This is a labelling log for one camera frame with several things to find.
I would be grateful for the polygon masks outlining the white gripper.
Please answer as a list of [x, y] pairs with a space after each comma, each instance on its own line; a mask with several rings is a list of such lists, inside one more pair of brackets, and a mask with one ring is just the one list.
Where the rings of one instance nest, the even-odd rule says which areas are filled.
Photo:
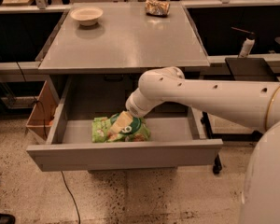
[[120, 133], [133, 122], [133, 116], [136, 118], [142, 118], [153, 108], [153, 104], [142, 92], [140, 92], [139, 89], [135, 90], [129, 96], [125, 106], [131, 114], [128, 111], [122, 111], [109, 129], [111, 134]]

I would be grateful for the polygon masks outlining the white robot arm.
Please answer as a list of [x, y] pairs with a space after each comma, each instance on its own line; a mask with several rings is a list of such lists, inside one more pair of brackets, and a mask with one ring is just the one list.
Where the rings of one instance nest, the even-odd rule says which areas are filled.
[[239, 224], [280, 224], [280, 82], [189, 80], [177, 67], [146, 71], [111, 126], [129, 131], [164, 102], [191, 106], [262, 133], [245, 174]]

